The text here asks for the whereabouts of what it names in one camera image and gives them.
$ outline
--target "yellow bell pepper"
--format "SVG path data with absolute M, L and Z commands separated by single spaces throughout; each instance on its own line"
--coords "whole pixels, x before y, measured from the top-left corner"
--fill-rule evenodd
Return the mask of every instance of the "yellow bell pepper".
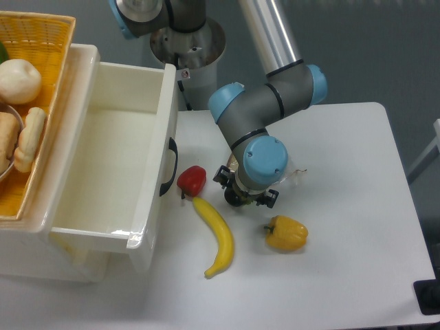
M 267 229 L 266 244 L 285 251 L 301 248 L 306 244 L 309 235 L 309 231 L 303 224 L 285 215 L 273 217 L 264 228 Z

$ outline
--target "white drawer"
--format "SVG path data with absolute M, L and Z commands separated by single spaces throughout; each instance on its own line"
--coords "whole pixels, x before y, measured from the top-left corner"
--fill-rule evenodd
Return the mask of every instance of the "white drawer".
M 51 236 L 71 248 L 130 255 L 147 270 L 177 163 L 175 68 L 99 63 Z

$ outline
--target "white cabinet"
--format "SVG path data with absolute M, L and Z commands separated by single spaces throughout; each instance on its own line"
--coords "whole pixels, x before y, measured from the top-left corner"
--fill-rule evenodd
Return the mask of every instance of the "white cabinet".
M 34 198 L 0 226 L 0 273 L 99 281 L 110 252 L 146 271 L 177 162 L 175 68 L 101 63 L 96 47 L 72 45 L 60 92 Z

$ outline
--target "silver metal pole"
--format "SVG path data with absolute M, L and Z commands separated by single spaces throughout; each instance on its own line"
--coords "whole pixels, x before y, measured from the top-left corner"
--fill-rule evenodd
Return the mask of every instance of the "silver metal pole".
M 301 59 L 278 0 L 239 0 L 266 74 Z

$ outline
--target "red bell pepper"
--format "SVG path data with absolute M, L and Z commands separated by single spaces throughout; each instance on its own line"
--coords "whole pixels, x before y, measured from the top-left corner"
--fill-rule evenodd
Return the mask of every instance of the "red bell pepper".
M 185 195 L 196 197 L 206 183 L 206 171 L 204 168 L 194 165 L 186 169 L 177 179 L 177 186 L 181 189 L 181 198 Z

